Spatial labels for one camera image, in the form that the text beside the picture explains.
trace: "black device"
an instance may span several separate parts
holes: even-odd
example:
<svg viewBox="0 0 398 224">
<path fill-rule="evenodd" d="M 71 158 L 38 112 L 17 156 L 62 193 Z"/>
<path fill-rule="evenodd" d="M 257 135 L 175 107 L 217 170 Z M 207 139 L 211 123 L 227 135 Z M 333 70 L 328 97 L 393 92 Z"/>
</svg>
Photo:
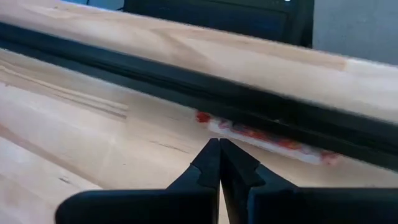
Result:
<svg viewBox="0 0 398 224">
<path fill-rule="evenodd" d="M 215 224 L 220 180 L 231 224 L 398 222 L 398 189 L 297 187 L 227 139 L 211 139 L 164 190 L 79 193 L 58 207 L 55 219 L 57 224 Z"/>
<path fill-rule="evenodd" d="M 311 47 L 314 0 L 126 0 L 123 11 Z"/>
</svg>

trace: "black rubber edge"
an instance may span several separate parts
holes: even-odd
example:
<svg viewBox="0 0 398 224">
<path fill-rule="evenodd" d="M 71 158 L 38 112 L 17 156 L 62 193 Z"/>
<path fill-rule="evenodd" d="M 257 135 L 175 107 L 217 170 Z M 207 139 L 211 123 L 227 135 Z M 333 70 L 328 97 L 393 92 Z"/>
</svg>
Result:
<svg viewBox="0 0 398 224">
<path fill-rule="evenodd" d="M 398 170 L 392 123 L 2 23 L 0 48 Z"/>
<path fill-rule="evenodd" d="M 225 169 L 222 170 L 224 177 L 221 179 L 239 177 L 239 183 L 245 189 L 266 184 L 260 175 L 256 173 L 256 169 L 261 165 L 257 159 L 250 156 L 250 154 L 228 139 L 220 139 L 220 146 L 222 155 L 221 169 Z"/>
<path fill-rule="evenodd" d="M 188 169 L 167 189 L 196 189 L 209 187 L 218 193 L 220 188 L 221 149 L 218 139 L 210 139 L 191 162 Z"/>
</svg>

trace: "dark monitor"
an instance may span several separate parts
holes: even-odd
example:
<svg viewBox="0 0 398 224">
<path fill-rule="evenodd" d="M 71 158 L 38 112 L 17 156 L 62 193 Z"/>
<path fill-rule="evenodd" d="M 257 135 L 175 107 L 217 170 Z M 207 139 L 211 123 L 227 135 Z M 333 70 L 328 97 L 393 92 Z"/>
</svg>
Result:
<svg viewBox="0 0 398 224">
<path fill-rule="evenodd" d="M 313 0 L 126 0 L 123 10 L 309 47 Z"/>
</svg>

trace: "wooden board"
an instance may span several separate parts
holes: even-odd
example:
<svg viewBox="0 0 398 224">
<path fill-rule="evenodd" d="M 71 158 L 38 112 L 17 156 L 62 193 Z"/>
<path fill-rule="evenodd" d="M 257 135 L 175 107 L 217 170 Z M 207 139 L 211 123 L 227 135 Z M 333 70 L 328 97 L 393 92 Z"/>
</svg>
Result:
<svg viewBox="0 0 398 224">
<path fill-rule="evenodd" d="M 6 0 L 0 21 L 398 122 L 398 69 L 55 0 Z"/>
<path fill-rule="evenodd" d="M 212 137 L 191 108 L 0 49 L 0 221 L 52 223 L 82 190 L 164 188 Z M 398 186 L 352 159 L 313 166 L 236 143 L 300 186 Z"/>
<path fill-rule="evenodd" d="M 396 69 L 56 0 L 3 0 L 0 21 L 396 121 Z M 209 138 L 195 110 L 0 49 L 0 223 L 53 223 L 89 189 L 158 189 Z M 299 186 L 397 187 L 342 158 L 313 166 L 236 142 Z M 220 223 L 227 223 L 221 200 Z"/>
</svg>

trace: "gray wall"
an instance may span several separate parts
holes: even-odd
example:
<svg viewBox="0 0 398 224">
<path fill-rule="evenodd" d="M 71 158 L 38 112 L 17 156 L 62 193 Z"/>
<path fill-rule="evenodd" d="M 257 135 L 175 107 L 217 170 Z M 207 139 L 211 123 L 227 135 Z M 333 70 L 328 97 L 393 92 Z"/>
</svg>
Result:
<svg viewBox="0 0 398 224">
<path fill-rule="evenodd" d="M 315 49 L 398 65 L 398 0 L 315 0 Z"/>
</svg>

